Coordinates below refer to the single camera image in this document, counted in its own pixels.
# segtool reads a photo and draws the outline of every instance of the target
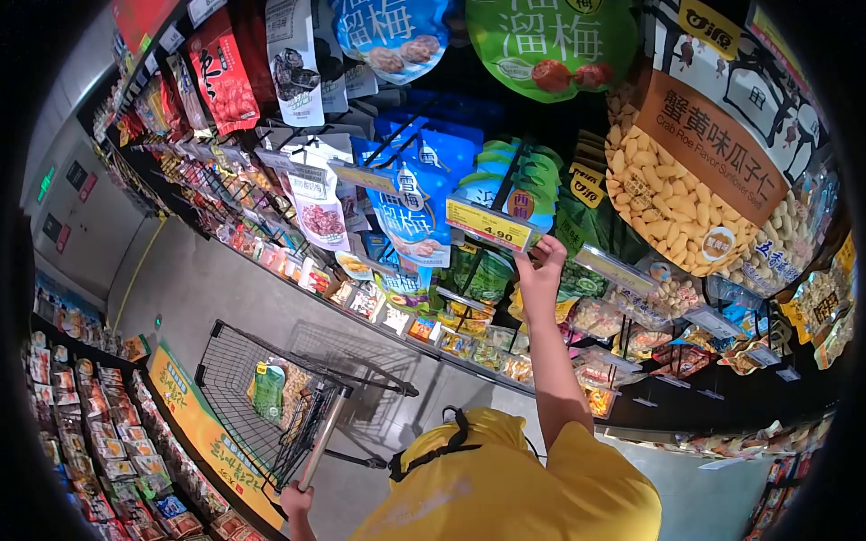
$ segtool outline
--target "wall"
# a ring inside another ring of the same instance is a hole
[[[42,201],[36,201],[36,190],[25,207],[31,216],[37,266],[58,281],[73,282],[78,288],[71,288],[85,299],[88,295],[81,290],[89,293],[91,299],[105,301],[144,215],[111,183],[108,171],[94,154],[90,138],[75,117],[67,120],[46,149],[38,168],[40,177],[51,167],[55,167],[55,174]],[[70,171],[76,169],[83,177],[95,175],[96,182],[86,201],[81,200],[84,189],[77,190],[68,178]],[[57,240],[44,230],[49,215],[61,228]],[[59,278],[57,273],[68,280]]]

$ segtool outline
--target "gray floor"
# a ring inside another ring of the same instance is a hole
[[[114,297],[118,295],[122,298],[123,291],[113,292]],[[162,325],[155,332],[158,315]],[[112,321],[115,317],[109,313]],[[372,389],[355,396],[331,439],[332,450],[388,459],[418,434],[436,426],[442,408],[450,404],[490,406],[522,415],[527,419],[527,437],[542,448],[534,400],[421,358],[307,298],[219,242],[206,242],[170,219],[142,265],[119,328],[125,335],[149,335],[153,344],[164,338],[192,373],[216,319],[287,350],[341,351],[360,357],[362,364],[370,361],[420,391],[417,398]],[[734,464],[719,471],[700,470],[705,460],[598,437],[618,448],[656,485],[662,497],[661,540],[741,538],[764,486],[769,460]],[[320,541],[348,538],[388,494],[383,471],[330,457],[323,459],[313,485],[316,500],[311,522]]]

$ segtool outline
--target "black strap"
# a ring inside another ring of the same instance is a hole
[[[481,445],[463,445],[466,441],[467,436],[469,436],[469,421],[466,420],[466,416],[463,414],[463,410],[459,408],[455,408],[453,406],[448,406],[443,410],[443,415],[445,411],[453,411],[455,416],[455,421],[457,422],[457,431],[451,438],[448,440],[448,444],[442,446],[437,449],[433,449],[426,454],[423,454],[409,463],[409,466],[406,468],[406,471],[402,471],[401,459],[403,458],[404,451],[400,451],[391,457],[391,462],[388,463],[388,469],[391,470],[391,479],[395,483],[399,483],[404,480],[407,475],[409,475],[412,470],[419,466],[423,466],[428,462],[433,461],[433,459],[451,453],[458,453],[460,451],[470,451],[472,449],[477,449]]]

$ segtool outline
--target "exit sign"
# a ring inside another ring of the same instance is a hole
[[[51,179],[54,177],[54,167],[48,170],[45,177],[42,177],[42,182],[39,184],[39,195],[36,196],[36,202],[41,203],[45,194],[48,193],[48,187],[51,185]]]

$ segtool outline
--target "green snack bag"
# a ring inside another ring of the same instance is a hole
[[[637,50],[631,0],[467,2],[475,52],[504,85],[543,103],[601,92]]]
[[[279,366],[259,363],[255,367],[253,409],[263,419],[279,424],[282,418],[282,387],[286,374]]]

